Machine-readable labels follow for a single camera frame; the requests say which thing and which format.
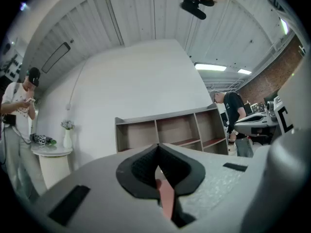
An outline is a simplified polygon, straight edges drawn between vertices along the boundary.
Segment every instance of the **gray pants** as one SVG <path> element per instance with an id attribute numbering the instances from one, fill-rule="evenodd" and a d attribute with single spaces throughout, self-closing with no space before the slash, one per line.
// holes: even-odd
<path id="1" fill-rule="evenodd" d="M 41 168 L 35 155 L 30 150 L 30 145 L 15 133 L 12 127 L 5 128 L 6 143 L 6 169 L 13 188 L 20 193 L 19 188 L 25 181 L 19 179 L 25 177 L 18 174 L 20 162 L 25 167 L 33 185 L 39 195 L 46 192 Z"/>
<path id="2" fill-rule="evenodd" d="M 242 139 L 236 139 L 235 145 L 237 146 L 238 149 L 238 156 L 250 158 L 253 157 L 254 153 L 252 150 L 252 146 L 246 137 Z"/>

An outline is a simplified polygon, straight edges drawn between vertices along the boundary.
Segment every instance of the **flower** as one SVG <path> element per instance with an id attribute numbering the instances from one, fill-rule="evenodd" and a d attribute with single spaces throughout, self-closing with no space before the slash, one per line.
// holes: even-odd
<path id="1" fill-rule="evenodd" d="M 61 122 L 60 126 L 62 126 L 63 128 L 65 128 L 66 130 L 72 130 L 72 129 L 74 129 L 74 123 L 73 123 L 73 121 L 66 120 L 66 119 L 64 119 L 64 120 Z"/>

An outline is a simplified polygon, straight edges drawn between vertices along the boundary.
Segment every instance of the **white table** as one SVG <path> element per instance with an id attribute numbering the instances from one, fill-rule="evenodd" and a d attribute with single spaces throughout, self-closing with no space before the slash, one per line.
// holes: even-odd
<path id="1" fill-rule="evenodd" d="M 70 174 L 67 156 L 73 149 L 66 149 L 58 144 L 32 143 L 31 150 L 39 155 L 43 179 L 48 189 Z"/>

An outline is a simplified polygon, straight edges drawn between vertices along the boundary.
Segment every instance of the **white ceiling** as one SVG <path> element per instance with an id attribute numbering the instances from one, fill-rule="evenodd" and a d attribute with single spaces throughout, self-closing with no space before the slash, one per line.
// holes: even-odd
<path id="1" fill-rule="evenodd" d="M 139 41 L 174 38 L 194 63 L 227 66 L 225 72 L 199 71 L 208 89 L 237 89 L 280 49 L 284 31 L 267 0 L 220 0 L 201 8 L 203 21 L 179 8 L 182 0 L 85 0 L 56 21 L 32 56 L 30 67 L 41 68 L 64 42 L 71 50 L 47 73 L 40 89 L 84 58 Z"/>

